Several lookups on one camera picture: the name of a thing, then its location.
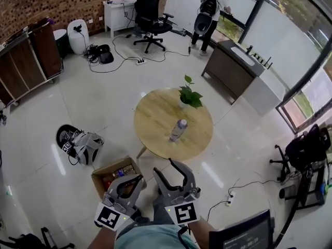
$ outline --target white tile floor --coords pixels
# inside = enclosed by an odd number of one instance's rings
[[[170,32],[162,37],[168,50],[187,53],[188,37]],[[126,57],[163,59],[160,48],[152,45],[150,54],[143,54],[146,45],[133,46],[133,41],[133,38],[116,39],[117,50]],[[115,54],[108,33],[91,37],[91,42],[109,44],[115,56],[114,63],[93,67],[94,70],[112,70],[120,64],[122,60]],[[72,242],[77,248],[86,248],[98,232],[93,216],[99,198],[91,172],[126,155],[135,158],[142,147],[133,128],[137,103],[154,89],[182,86],[185,74],[195,82],[194,90],[203,95],[203,103],[214,124],[207,149],[185,161],[202,189],[202,216],[207,217],[209,208],[225,199],[228,188],[235,183],[241,186],[251,181],[276,179],[280,166],[270,165],[268,161],[279,159],[274,144],[285,146],[293,137],[279,113],[274,110],[261,118],[242,98],[231,106],[221,86],[208,75],[200,76],[209,57],[201,57],[195,50],[190,57],[174,53],[166,56],[162,63],[148,61],[136,66],[133,61],[125,61],[115,72],[97,74],[89,70],[82,57],[70,55],[64,61],[64,73],[54,85],[40,87],[23,98],[19,107],[6,110],[7,125],[0,127],[3,157],[0,213],[6,230],[0,231],[0,238],[28,232],[40,237],[40,228],[45,226],[58,246]],[[56,131],[65,123],[105,138],[105,146],[93,167],[71,166],[66,154],[56,145]],[[174,185],[182,179],[168,161],[152,153],[146,152],[137,163],[147,180],[147,188],[142,191],[137,206],[144,215],[152,217],[151,202],[156,196],[153,167],[162,170]],[[276,216],[275,233],[278,234],[287,213],[284,201],[278,198],[279,189],[275,183],[237,189],[233,205],[215,207],[209,222],[220,229],[271,209]],[[287,233],[283,241],[284,247],[280,248],[296,246],[295,241],[303,239],[303,233],[292,227],[289,237]],[[308,239],[301,244],[305,245],[299,248],[313,248],[322,242]]]

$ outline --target potted plant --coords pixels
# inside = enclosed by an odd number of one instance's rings
[[[201,94],[197,92],[193,92],[190,88],[190,85],[193,85],[191,77],[185,75],[185,81],[188,83],[185,87],[180,87],[180,100],[178,102],[181,108],[185,108],[187,105],[191,107],[198,108],[202,107],[201,98],[203,97]]]

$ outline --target plastic water bottle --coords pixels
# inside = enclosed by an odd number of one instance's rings
[[[179,120],[176,123],[176,126],[174,127],[171,136],[170,136],[170,141],[171,142],[176,142],[180,136],[183,134],[183,132],[186,130],[188,127],[187,121],[186,120]]]

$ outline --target black office chair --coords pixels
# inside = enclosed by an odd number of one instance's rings
[[[0,244],[3,244],[9,248],[16,248],[16,249],[58,249],[56,246],[51,247],[49,244],[46,232],[48,232],[47,228],[42,228],[41,233],[43,235],[43,239],[45,244],[42,243],[42,241],[33,234],[29,233],[27,235],[22,234],[19,238],[15,239],[13,237],[9,237],[10,240],[14,241],[14,243],[9,243],[5,241],[0,240]],[[62,247],[60,249],[67,249],[67,248],[75,248],[75,245],[70,243],[69,245]]]
[[[167,23],[168,18],[173,18],[172,15],[164,13],[166,16],[162,18],[162,23],[159,24],[158,20],[158,6],[160,0],[137,0],[135,3],[135,9],[137,16],[135,22],[145,32],[150,32],[151,35],[144,36],[142,40],[134,41],[134,45],[137,43],[148,43],[145,53],[148,53],[148,49],[151,44],[158,45],[163,51],[166,51],[165,47],[158,42],[163,42],[162,38],[154,39],[154,35],[162,34],[172,30],[172,26]]]
[[[283,165],[280,177],[277,180],[283,182],[286,175],[290,174],[288,162],[297,171],[303,172],[311,167],[311,164],[326,159],[326,151],[331,146],[330,137],[326,128],[319,129],[318,125],[304,132],[301,136],[293,139],[286,147],[285,154],[278,145],[283,160],[270,160],[270,163]]]

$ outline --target table leg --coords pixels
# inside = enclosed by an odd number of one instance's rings
[[[143,146],[143,148],[141,149],[140,153],[137,155],[136,159],[138,159],[145,151],[146,151],[146,147]]]

